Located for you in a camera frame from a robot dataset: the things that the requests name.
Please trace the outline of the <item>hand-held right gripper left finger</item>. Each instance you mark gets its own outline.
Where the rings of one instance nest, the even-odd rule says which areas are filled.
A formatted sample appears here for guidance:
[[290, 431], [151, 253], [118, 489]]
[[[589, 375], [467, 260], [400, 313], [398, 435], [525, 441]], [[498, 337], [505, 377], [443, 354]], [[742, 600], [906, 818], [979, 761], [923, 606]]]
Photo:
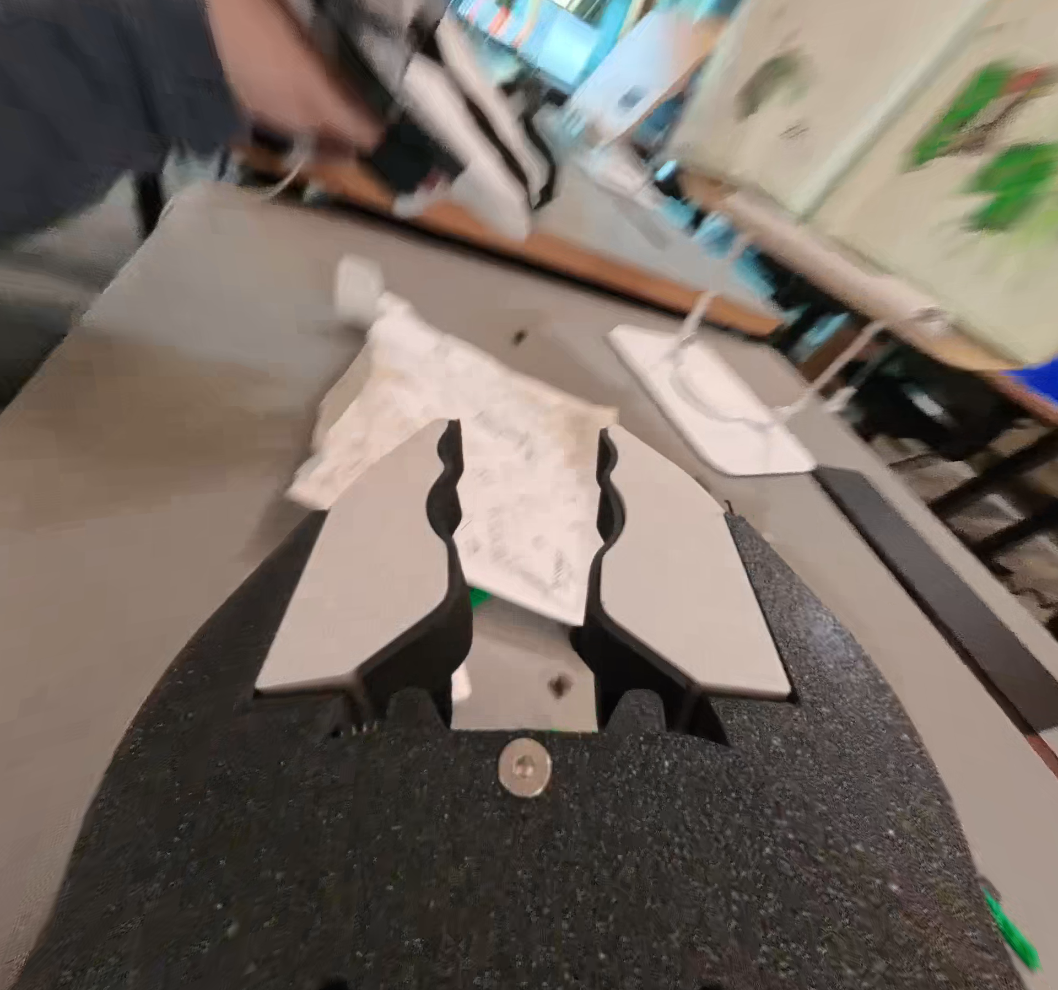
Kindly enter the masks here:
[[473, 637], [461, 522], [460, 422], [437, 419], [326, 512], [255, 680], [263, 698], [455, 699]]

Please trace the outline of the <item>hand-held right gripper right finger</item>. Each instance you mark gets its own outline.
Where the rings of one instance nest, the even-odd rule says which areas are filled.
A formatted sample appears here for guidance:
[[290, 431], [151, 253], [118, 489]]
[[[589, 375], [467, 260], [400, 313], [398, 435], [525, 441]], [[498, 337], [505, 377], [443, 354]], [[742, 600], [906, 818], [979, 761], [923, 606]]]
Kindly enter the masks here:
[[660, 699], [665, 728], [719, 728], [714, 698], [792, 702], [724, 507], [622, 427], [600, 432], [597, 482], [601, 546], [571, 642], [599, 727], [632, 691]]

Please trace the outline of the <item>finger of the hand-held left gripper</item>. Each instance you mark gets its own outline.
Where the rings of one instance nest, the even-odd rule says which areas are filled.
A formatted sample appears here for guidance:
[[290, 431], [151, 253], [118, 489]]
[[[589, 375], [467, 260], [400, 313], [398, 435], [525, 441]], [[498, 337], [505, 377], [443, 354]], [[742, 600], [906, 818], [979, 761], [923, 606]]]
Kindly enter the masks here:
[[458, 164], [449, 185], [453, 201], [506, 239], [525, 241], [531, 233], [525, 189], [484, 139], [442, 66], [409, 65], [400, 95], [412, 120]]
[[539, 88], [532, 82], [494, 82], [473, 41], [451, 14], [438, 23], [438, 53], [469, 115], [508, 173], [525, 189], [530, 210], [542, 210], [554, 198], [557, 159], [536, 127]]

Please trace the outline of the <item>white paper bag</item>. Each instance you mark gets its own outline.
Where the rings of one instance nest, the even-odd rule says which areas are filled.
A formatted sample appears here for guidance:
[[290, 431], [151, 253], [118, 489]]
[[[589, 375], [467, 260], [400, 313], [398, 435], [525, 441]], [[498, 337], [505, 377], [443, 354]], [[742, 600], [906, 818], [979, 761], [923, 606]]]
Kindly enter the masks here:
[[373, 261], [338, 261], [334, 309], [365, 341], [320, 403], [311, 454], [288, 497], [327, 509], [412, 435], [456, 419], [463, 456], [456, 545], [468, 584], [581, 625], [601, 544], [599, 433], [615, 424], [617, 410], [516, 373], [439, 331], [386, 289]]

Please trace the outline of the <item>person's left forearm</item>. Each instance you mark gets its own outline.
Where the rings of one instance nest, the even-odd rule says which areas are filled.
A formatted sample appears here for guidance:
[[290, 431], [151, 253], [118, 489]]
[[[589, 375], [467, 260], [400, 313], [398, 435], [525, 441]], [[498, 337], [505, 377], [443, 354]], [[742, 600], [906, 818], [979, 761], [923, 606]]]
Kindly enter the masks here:
[[1, 0], [1, 236], [245, 128], [205, 0]]

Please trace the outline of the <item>grey desk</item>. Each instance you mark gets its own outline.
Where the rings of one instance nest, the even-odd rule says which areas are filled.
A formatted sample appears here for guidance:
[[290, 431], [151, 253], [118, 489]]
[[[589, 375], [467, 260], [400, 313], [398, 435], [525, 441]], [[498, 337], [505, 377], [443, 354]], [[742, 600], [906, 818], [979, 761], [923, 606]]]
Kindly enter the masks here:
[[[596, 721], [570, 641], [422, 692], [255, 697], [324, 516], [285, 498], [361, 337], [342, 256], [704, 485], [795, 686]], [[824, 493], [699, 462], [607, 341], [619, 302], [195, 185], [2, 414], [2, 983], [16, 988], [1056, 988], [1056, 774]], [[528, 330], [522, 346], [510, 345]], [[573, 688], [557, 700], [548, 681]]]

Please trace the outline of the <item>person's left hand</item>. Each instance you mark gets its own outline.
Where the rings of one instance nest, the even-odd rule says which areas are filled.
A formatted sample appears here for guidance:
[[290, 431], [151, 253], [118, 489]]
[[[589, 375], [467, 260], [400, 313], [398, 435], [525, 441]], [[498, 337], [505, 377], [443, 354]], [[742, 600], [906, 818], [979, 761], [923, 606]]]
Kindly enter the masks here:
[[284, 138], [370, 153], [384, 126], [331, 77], [280, 0], [203, 0], [217, 56], [250, 123]]

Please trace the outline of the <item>wooden table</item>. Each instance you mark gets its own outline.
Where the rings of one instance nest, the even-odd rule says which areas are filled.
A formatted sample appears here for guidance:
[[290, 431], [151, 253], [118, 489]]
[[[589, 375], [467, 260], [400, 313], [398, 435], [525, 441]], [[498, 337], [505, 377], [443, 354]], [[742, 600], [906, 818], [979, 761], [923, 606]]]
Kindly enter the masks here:
[[466, 209], [448, 200], [430, 203], [425, 210], [402, 216], [396, 199], [370, 164], [355, 159], [310, 158], [298, 165], [293, 144], [270, 134], [252, 134], [248, 143], [233, 146], [231, 155], [240, 164], [244, 185], [279, 182], [293, 175], [295, 192], [322, 192], [325, 206], [341, 208], [389, 223], [425, 238], [475, 251], [486, 257], [535, 269], [561, 280], [620, 295], [631, 302], [670, 314], [685, 315], [705, 285], [724, 293], [715, 300], [707, 320], [720, 329], [751, 340], [778, 340], [790, 334], [785, 309], [760, 295], [734, 270], [720, 263], [692, 241], [689, 235], [651, 216], [634, 219], [638, 212], [626, 208], [612, 192], [589, 195], [589, 217], [581, 214], [580, 192], [591, 192], [592, 184], [581, 175], [567, 177], [572, 197], [560, 198], [559, 227], [545, 226], [526, 241], [511, 240], [485, 226]]

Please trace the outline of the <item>white book stand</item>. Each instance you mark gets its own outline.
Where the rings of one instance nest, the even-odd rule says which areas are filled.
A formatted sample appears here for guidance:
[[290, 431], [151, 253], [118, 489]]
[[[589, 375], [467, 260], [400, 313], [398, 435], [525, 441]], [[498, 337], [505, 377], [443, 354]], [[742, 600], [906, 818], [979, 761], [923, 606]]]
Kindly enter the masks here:
[[720, 296], [703, 291], [681, 327], [667, 334], [619, 325], [607, 341], [631, 375], [668, 418], [699, 460], [729, 477], [754, 478], [810, 474], [811, 453], [788, 429], [820, 391], [884, 331], [909, 327], [927, 336], [947, 333], [950, 317], [894, 279], [896, 298], [882, 302], [881, 315], [867, 322], [822, 373], [813, 378], [792, 403], [765, 405], [716, 348], [700, 340], [707, 312]]

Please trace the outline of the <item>brick instruction booklet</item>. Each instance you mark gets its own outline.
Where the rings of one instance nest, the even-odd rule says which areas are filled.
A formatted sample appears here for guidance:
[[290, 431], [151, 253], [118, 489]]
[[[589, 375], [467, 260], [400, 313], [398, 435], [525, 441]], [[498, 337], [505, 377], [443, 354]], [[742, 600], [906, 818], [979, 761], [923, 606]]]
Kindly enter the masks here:
[[1057, 0], [741, 0], [668, 138], [685, 180], [1006, 368], [1056, 356]]

